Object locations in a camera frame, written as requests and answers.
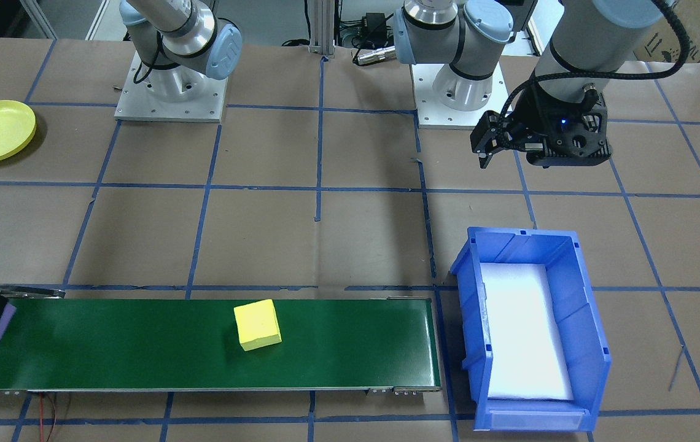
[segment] green conveyor belt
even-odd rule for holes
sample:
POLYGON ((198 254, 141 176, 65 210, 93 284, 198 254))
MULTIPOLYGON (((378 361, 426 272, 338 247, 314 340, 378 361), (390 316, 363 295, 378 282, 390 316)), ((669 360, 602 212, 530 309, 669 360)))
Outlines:
POLYGON ((275 300, 282 343, 244 352, 250 300, 11 300, 0 391, 440 386, 429 300, 275 300))

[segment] wire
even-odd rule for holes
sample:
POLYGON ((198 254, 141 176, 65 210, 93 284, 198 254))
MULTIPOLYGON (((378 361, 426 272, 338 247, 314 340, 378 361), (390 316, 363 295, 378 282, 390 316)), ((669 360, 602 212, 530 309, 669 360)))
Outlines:
POLYGON ((50 433, 47 434, 46 442, 50 442, 50 437, 52 437, 53 430, 55 430, 55 423, 58 422, 58 411, 56 411, 56 403, 58 403, 58 397, 56 397, 56 395, 57 394, 53 394, 53 397, 55 397, 55 399, 50 397, 50 395, 45 395, 45 397, 47 397, 47 400, 50 401, 50 406, 52 406, 53 408, 53 424, 50 426, 50 433))
POLYGON ((39 442, 44 442, 44 405, 42 397, 44 394, 39 394, 39 442))
POLYGON ((668 76, 671 76, 678 72, 680 68, 686 64, 686 60, 689 58, 689 49, 690 49, 690 42, 689 42, 689 34, 686 31, 686 28, 683 27, 683 23, 681 23, 680 19, 678 16, 675 14, 675 11, 670 8, 670 6, 665 2, 665 0, 651 0, 653 2, 653 5, 656 6, 656 8, 661 11, 661 14, 664 16, 664 18, 667 19, 667 23, 669 23, 669 27, 672 28, 673 33, 678 37, 678 42, 680 43, 680 56, 678 57, 677 61, 675 64, 672 65, 671 68, 668 68, 666 71, 661 71, 661 72, 651 72, 647 74, 619 74, 617 72, 560 72, 560 73, 555 73, 555 74, 547 74, 544 76, 536 76, 533 77, 527 81, 525 81, 522 84, 519 84, 514 90, 511 91, 510 95, 508 96, 508 99, 505 100, 505 104, 502 106, 502 110, 500 111, 500 115, 505 116, 505 113, 508 112, 509 107, 511 106, 511 103, 513 103, 513 99, 516 98, 516 95, 519 95, 519 92, 522 92, 522 90, 527 89, 527 87, 532 86, 533 84, 536 83, 541 83, 543 81, 549 81, 553 79, 573 79, 573 78, 594 78, 594 79, 637 79, 637 80, 642 80, 642 79, 663 79, 667 78, 668 76))
POLYGON ((309 0, 303 0, 303 16, 306 17, 306 31, 311 41, 311 22, 309 21, 309 0))
POLYGON ((292 39, 282 43, 283 47, 303 47, 308 44, 309 40, 307 39, 292 39))
POLYGON ((361 41, 361 44, 358 45, 358 50, 356 50, 356 55, 352 56, 352 62, 353 64, 358 65, 358 54, 361 52, 361 47, 369 41, 369 37, 372 37, 372 34, 377 33, 378 29, 380 29, 381 26, 385 25, 391 17, 394 17, 394 14, 389 14, 387 15, 386 19, 384 19, 382 22, 378 23, 377 26, 375 26, 374 29, 371 31, 367 32, 367 35, 364 37, 364 39, 361 41))
POLYGON ((148 72, 144 76, 142 76, 141 79, 138 79, 137 76, 139 75, 140 71, 142 71, 142 59, 140 59, 140 65, 137 67, 137 72, 134 73, 134 78, 131 79, 132 83, 134 84, 140 84, 148 78, 149 75, 151 75, 151 71, 154 70, 154 66, 156 66, 156 60, 159 59, 159 53, 164 50, 164 47, 162 45, 161 41, 161 33, 157 31, 156 33, 156 53, 154 53, 154 59, 151 61, 150 66, 148 66, 148 72))

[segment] blue plastic bin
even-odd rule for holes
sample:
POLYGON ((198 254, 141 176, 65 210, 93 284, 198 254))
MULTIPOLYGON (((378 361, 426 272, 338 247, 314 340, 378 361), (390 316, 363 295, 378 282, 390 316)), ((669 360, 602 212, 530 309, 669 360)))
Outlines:
POLYGON ((462 305, 475 430, 592 431, 612 356, 575 232, 470 227, 451 273, 462 305), (488 397, 495 352, 480 263, 543 264, 552 296, 574 400, 496 400, 488 397))

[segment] metal mounting plate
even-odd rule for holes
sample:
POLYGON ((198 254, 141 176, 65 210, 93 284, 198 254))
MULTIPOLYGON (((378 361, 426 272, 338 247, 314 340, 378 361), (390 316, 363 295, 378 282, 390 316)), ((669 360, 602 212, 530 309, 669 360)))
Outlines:
POLYGON ((415 92, 415 104, 418 108, 418 126, 424 129, 473 129, 488 110, 500 111, 508 98, 508 90, 505 89, 505 81, 502 78, 500 65, 495 67, 492 74, 494 86, 486 105, 476 111, 462 112, 451 109, 441 103, 436 93, 432 91, 432 83, 440 72, 442 64, 414 64, 413 90, 415 92))
POLYGON ((221 123, 227 89, 226 79, 207 78, 205 91, 198 99, 172 103, 159 100, 148 93, 145 83, 134 84, 134 71, 139 65, 140 58, 134 53, 115 109, 117 120, 221 123))

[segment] yellow block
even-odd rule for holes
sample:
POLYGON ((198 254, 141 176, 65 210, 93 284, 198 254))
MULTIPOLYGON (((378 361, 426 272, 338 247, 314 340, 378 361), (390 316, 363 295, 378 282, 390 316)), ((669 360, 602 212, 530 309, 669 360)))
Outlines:
POLYGON ((273 300, 261 300, 233 309, 238 341, 245 352, 282 342, 273 300))

